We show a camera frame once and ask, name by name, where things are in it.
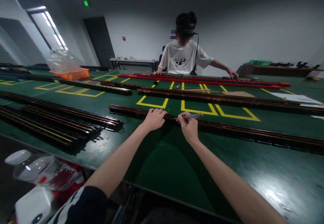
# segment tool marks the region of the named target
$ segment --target black sleeve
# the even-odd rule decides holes
[[[57,211],[49,224],[104,224],[107,204],[107,197],[101,189],[82,187]]]

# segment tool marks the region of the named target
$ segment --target forearm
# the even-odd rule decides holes
[[[158,71],[159,73],[162,73],[163,68],[161,68],[161,67],[159,66],[157,71]]]
[[[201,142],[190,142],[209,174],[245,224],[285,223],[282,216],[247,182]]]
[[[228,70],[229,67],[227,67],[226,65],[222,64],[220,61],[218,61],[217,59],[214,59],[214,61],[212,61],[210,63],[211,66],[218,68],[218,69],[222,69],[222,70]]]
[[[127,169],[148,131],[140,125],[92,174],[85,186],[100,188],[107,196],[113,193],[124,178]]]

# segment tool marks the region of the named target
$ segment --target bottle cap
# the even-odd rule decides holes
[[[30,156],[31,153],[28,150],[20,150],[8,156],[4,162],[10,165],[18,165],[26,161]]]

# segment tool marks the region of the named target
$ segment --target white table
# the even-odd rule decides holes
[[[110,59],[112,63],[112,68],[119,67],[121,65],[125,66],[140,66],[140,67],[150,67],[152,68],[152,71],[156,71],[158,67],[158,62],[157,60],[140,60],[140,59],[135,59],[135,60],[128,60],[128,59],[118,59],[118,58],[111,58]]]

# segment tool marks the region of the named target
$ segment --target t-shirt logo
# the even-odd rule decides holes
[[[175,67],[176,68],[183,68],[187,65],[186,58],[183,57],[177,57],[174,59],[175,60]]]

